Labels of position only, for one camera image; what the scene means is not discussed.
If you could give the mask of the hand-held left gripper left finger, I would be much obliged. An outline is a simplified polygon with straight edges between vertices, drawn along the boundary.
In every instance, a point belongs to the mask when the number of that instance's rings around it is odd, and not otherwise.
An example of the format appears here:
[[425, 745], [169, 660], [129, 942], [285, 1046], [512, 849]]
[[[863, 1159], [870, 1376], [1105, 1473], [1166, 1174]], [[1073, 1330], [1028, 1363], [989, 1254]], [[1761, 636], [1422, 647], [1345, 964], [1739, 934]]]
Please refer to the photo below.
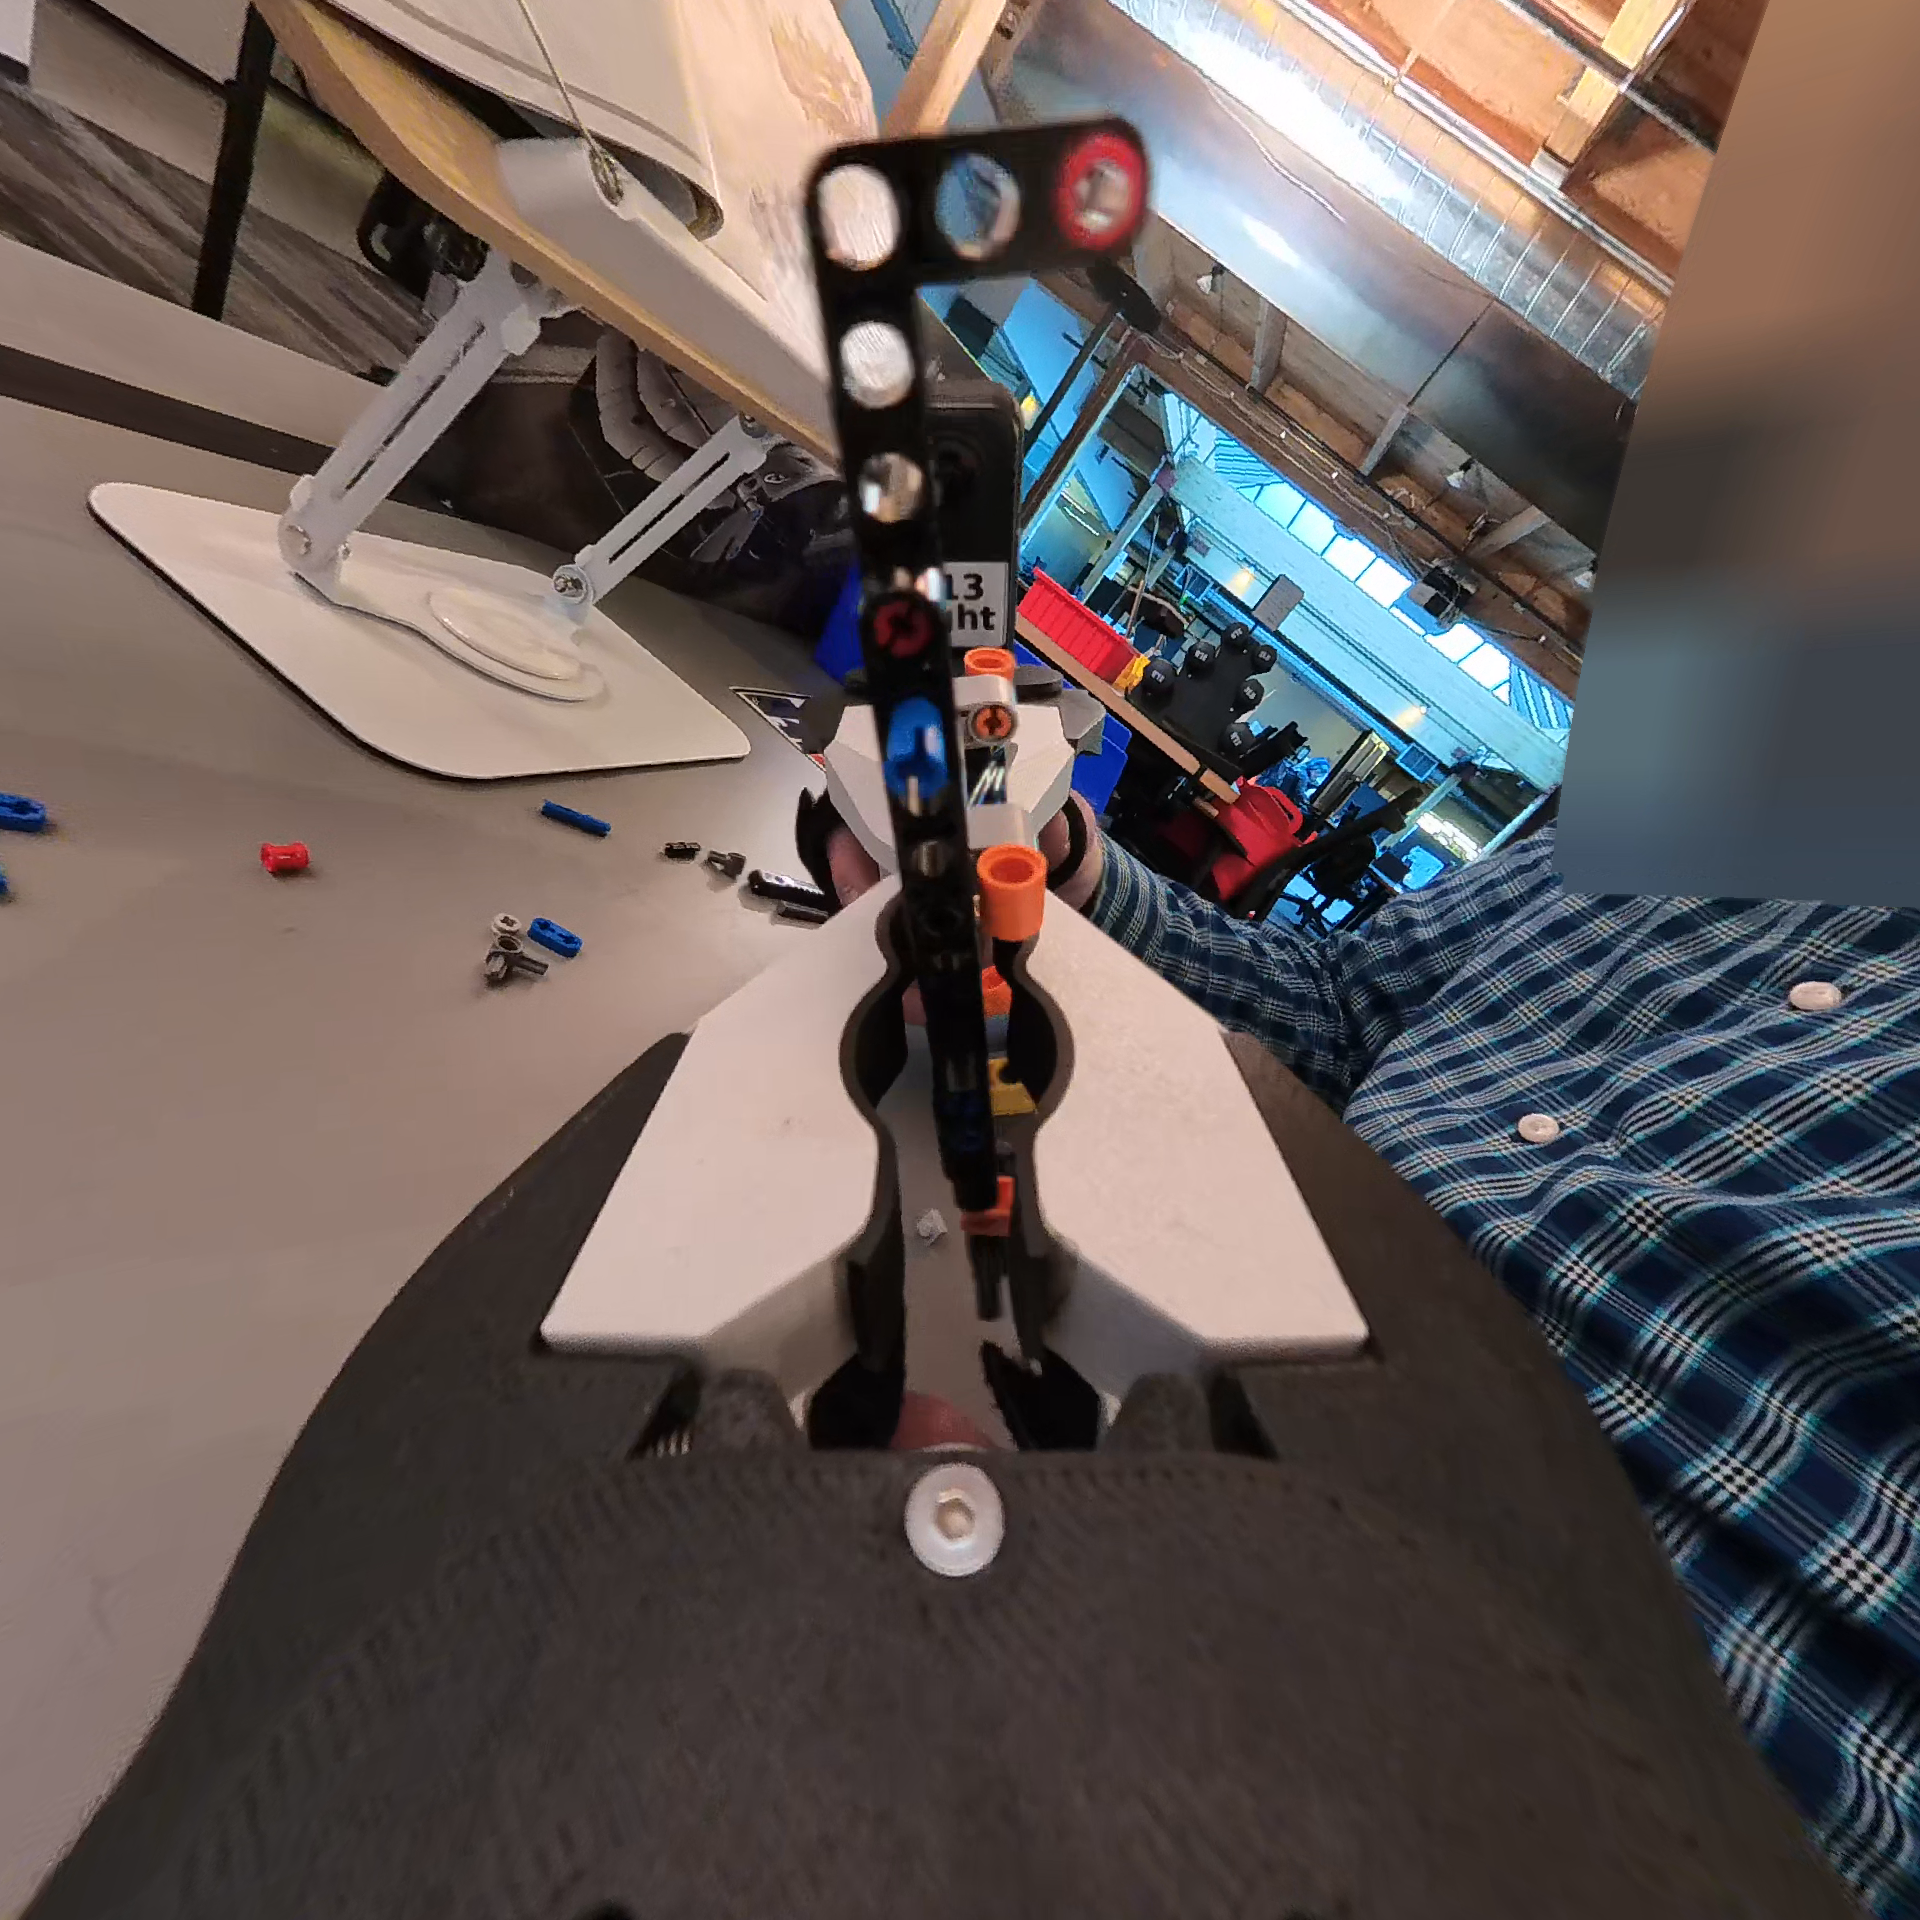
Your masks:
[[785, 1398], [904, 1347], [894, 1148], [847, 1027], [894, 953], [861, 897], [689, 1031], [540, 1336], [757, 1371]]

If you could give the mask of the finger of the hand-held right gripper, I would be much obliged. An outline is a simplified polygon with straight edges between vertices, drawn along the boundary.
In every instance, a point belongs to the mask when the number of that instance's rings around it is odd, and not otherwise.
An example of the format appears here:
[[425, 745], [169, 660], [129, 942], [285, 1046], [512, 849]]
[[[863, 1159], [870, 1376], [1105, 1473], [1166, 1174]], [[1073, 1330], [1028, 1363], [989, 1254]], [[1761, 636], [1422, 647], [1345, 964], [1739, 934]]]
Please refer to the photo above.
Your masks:
[[873, 886], [896, 876], [896, 825], [879, 768], [875, 713], [865, 704], [845, 707], [824, 751], [824, 802], [832, 886]]
[[1014, 731], [971, 740], [971, 854], [1036, 849], [1065, 807], [1073, 748], [1059, 710], [1014, 710]]

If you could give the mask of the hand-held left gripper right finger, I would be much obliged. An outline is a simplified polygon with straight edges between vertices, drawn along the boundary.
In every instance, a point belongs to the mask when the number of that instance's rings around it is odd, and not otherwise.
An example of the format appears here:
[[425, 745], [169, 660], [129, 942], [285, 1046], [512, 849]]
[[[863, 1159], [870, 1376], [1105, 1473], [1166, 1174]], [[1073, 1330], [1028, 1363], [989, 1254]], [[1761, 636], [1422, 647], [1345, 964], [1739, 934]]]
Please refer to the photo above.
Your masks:
[[1364, 1318], [1222, 1030], [1059, 900], [997, 959], [1036, 1106], [997, 1256], [1023, 1366], [1120, 1400], [1144, 1376], [1358, 1358]]

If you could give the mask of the red storage bin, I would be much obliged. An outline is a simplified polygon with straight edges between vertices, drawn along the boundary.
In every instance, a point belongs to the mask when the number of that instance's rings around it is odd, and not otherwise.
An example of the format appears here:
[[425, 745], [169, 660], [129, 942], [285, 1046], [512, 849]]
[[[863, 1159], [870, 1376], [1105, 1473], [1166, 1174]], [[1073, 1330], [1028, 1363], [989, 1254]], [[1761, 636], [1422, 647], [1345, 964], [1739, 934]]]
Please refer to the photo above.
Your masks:
[[1092, 676], [1118, 684], [1141, 658], [1135, 647], [1101, 616], [1094, 616], [1070, 591], [1041, 569], [1023, 591], [1014, 623], [1019, 633], [1033, 631], [1085, 668]]

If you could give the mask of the rack of black dumbbells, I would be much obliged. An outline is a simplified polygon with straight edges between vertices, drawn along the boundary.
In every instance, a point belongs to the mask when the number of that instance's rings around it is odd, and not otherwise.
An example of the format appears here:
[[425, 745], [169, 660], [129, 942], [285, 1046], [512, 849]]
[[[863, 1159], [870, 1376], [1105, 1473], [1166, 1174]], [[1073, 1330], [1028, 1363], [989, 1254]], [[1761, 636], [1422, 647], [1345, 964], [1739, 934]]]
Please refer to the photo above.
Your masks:
[[1188, 639], [1177, 656], [1143, 656], [1129, 707], [1225, 778], [1255, 778], [1305, 748], [1286, 722], [1255, 721], [1279, 670], [1279, 647], [1237, 623], [1220, 639]]

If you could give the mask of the lego instruction booklet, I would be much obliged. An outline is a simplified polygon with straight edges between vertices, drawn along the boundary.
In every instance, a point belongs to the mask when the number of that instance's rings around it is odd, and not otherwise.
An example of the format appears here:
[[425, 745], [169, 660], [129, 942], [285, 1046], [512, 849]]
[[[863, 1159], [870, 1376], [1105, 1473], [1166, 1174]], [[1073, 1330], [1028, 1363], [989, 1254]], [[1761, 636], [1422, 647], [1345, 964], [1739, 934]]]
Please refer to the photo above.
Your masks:
[[585, 131], [755, 292], [813, 306], [801, 194], [830, 150], [877, 136], [869, 75], [830, 3], [343, 3], [452, 78]]

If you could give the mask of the page holder clip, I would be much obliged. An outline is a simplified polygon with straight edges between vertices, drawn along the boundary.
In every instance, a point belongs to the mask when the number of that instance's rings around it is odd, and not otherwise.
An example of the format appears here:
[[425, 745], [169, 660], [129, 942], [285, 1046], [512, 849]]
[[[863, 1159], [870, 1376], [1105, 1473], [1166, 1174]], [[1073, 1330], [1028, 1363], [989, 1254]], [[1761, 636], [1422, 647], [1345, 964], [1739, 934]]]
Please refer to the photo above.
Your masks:
[[599, 198], [606, 204], [616, 208], [623, 201], [623, 184], [621, 184], [623, 175], [620, 175], [616, 162], [613, 161], [608, 150], [601, 145], [596, 132], [589, 128], [589, 124], [585, 119], [585, 112], [580, 111], [567, 78], [560, 71], [560, 63], [553, 56], [553, 48], [548, 47], [548, 39], [544, 35], [544, 28], [540, 23], [534, 6], [532, 3], [517, 3], [513, 7], [518, 11], [532, 43], [534, 43], [534, 51], [537, 51], [537, 56], [544, 64], [544, 71], [547, 71], [553, 90], [560, 97], [560, 103], [565, 107], [567, 119], [572, 121], [576, 136], [583, 143], [583, 151], [585, 151], [585, 158], [587, 158], [587, 168], [589, 168], [589, 175], [592, 175], [595, 190], [599, 193]]

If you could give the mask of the black office chair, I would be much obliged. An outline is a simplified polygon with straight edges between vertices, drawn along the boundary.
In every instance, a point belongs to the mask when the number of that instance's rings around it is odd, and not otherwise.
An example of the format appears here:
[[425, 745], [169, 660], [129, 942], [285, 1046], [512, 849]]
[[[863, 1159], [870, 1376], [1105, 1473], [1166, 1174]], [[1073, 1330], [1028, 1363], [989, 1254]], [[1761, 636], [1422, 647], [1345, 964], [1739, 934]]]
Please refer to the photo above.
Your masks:
[[1399, 895], [1405, 860], [1389, 849], [1408, 824], [1405, 802], [1355, 815], [1309, 843], [1308, 860], [1283, 882], [1268, 920], [1328, 937], [1355, 928]]

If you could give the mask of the black lego chassis assembly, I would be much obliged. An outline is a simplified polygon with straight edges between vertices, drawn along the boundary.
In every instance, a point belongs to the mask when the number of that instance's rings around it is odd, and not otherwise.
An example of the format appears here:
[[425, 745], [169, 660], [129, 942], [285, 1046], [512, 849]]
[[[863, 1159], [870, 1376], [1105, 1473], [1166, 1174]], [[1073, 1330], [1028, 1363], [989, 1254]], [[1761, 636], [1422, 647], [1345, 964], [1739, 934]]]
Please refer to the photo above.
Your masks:
[[[1027, 1050], [1021, 1067], [1049, 1079], [1059, 1043], [1023, 983], [1049, 864], [1037, 834], [1004, 807], [1009, 774], [983, 759], [1012, 744], [1014, 692], [988, 696], [984, 721], [958, 692], [917, 310], [927, 283], [1060, 272], [1126, 249], [1147, 187], [1137, 131], [1105, 115], [852, 143], [830, 150], [804, 190], [934, 1140], [963, 1207], [980, 1318], [1012, 1318], [1030, 1371], [1065, 1283], [1033, 1196], [1030, 1150], [1005, 1148], [997, 1134], [980, 975], [995, 964], [1012, 987], [1007, 1041]], [[998, 824], [989, 824], [992, 806], [1004, 807]]]

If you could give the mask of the person's right hand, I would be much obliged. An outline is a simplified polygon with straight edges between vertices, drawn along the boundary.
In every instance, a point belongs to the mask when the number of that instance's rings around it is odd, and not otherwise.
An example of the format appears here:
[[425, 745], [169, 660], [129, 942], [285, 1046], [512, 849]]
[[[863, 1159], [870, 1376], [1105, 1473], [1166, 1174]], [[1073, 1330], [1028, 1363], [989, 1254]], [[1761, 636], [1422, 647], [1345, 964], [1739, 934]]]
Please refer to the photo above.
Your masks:
[[[796, 843], [804, 874], [839, 906], [859, 899], [879, 880], [879, 864], [824, 793], [800, 793]], [[1087, 915], [1105, 867], [1105, 840], [1085, 798], [1072, 791], [1040, 828], [1037, 846], [1047, 860], [1049, 891]]]

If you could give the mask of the red office chair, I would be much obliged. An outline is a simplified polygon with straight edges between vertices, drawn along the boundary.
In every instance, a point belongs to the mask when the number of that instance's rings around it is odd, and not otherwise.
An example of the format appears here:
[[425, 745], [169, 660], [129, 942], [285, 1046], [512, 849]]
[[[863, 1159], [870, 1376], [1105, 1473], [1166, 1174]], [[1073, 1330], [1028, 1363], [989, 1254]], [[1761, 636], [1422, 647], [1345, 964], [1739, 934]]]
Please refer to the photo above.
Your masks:
[[1219, 906], [1235, 906], [1261, 874], [1309, 840], [1305, 815], [1286, 793], [1240, 782], [1235, 802], [1213, 815], [1205, 895]]

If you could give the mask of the person's plaid shirt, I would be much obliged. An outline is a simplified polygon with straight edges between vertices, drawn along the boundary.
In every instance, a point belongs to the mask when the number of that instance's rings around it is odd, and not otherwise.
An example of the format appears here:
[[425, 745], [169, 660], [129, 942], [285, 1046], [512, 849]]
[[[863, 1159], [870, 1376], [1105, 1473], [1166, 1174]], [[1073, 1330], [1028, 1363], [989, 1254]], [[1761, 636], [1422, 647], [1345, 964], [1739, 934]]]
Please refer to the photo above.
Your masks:
[[1837, 1874], [1915, 1915], [1915, 913], [1579, 897], [1539, 832], [1334, 961], [1349, 1126], [1567, 1367]]

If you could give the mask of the white book stand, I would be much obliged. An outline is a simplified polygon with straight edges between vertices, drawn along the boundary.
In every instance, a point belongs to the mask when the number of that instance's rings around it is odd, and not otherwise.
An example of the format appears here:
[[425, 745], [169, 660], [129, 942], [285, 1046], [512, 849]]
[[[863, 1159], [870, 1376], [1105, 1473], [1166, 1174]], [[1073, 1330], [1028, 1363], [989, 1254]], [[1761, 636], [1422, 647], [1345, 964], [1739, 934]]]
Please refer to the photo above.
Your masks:
[[[325, 111], [449, 230], [449, 299], [276, 520], [101, 484], [96, 521], [325, 719], [419, 774], [494, 782], [743, 756], [735, 722], [606, 602], [760, 468], [768, 440], [837, 471], [815, 305], [755, 292], [693, 231], [677, 182], [661, 200], [638, 161], [613, 158], [613, 208], [574, 128], [520, 115], [340, 6], [256, 11]], [[547, 574], [369, 534], [491, 375], [569, 312], [685, 374], [733, 419], [651, 503]]]

